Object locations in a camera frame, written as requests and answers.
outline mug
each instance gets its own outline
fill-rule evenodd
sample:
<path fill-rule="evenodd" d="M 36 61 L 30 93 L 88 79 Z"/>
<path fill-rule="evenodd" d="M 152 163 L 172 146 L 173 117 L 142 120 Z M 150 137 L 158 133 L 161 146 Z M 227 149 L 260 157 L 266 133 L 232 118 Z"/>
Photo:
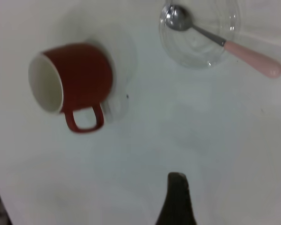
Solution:
<path fill-rule="evenodd" d="M 108 59 L 97 47 L 70 44 L 37 55 L 29 66 L 29 83 L 38 104 L 47 112 L 64 113 L 73 132 L 94 132 L 103 126 L 100 103 L 111 91 L 113 76 Z M 79 128 L 73 112 L 89 107 L 96 125 Z"/>

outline white surface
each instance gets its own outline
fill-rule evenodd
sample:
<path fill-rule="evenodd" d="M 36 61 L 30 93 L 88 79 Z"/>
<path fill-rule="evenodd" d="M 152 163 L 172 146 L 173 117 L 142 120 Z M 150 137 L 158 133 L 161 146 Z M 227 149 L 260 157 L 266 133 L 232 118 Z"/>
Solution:
<path fill-rule="evenodd" d="M 281 0 L 254 2 L 252 10 L 275 8 L 243 17 L 244 31 L 281 20 Z M 187 175 L 199 225 L 281 225 L 281 78 L 267 79 L 232 56 L 212 70 L 180 67 L 159 40 L 162 6 L 0 1 L 0 194 L 15 225 L 154 224 L 172 171 Z M 270 22 L 281 29 L 281 21 Z M 119 60 L 133 74 L 129 108 L 99 132 L 75 135 L 62 115 L 37 105 L 28 65 L 40 50 L 110 24 L 134 44 L 137 65 Z M 281 36 L 262 44 L 275 42 Z M 89 111 L 76 117 L 89 126 Z"/>
<path fill-rule="evenodd" d="M 39 54 L 29 65 L 29 84 L 39 105 L 50 113 L 59 113 L 63 106 L 60 75 L 47 56 Z"/>

